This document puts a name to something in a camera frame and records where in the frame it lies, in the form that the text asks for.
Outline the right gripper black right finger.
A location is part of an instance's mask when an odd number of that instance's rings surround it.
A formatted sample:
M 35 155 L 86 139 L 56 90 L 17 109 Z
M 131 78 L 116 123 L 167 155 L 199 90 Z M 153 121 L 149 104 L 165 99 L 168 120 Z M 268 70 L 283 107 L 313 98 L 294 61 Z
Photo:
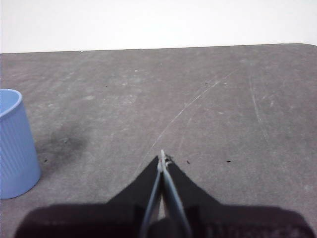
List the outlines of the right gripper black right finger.
M 275 206 L 222 204 L 197 186 L 161 150 L 160 167 L 170 214 L 193 238 L 312 238 L 304 217 Z

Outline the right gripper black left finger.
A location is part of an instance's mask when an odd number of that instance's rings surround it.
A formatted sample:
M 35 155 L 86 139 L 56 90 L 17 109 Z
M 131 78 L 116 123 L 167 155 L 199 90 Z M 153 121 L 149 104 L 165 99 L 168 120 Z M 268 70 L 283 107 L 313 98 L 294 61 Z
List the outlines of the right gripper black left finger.
M 106 203 L 53 204 L 29 212 L 16 238 L 136 238 L 157 177 L 158 157 Z

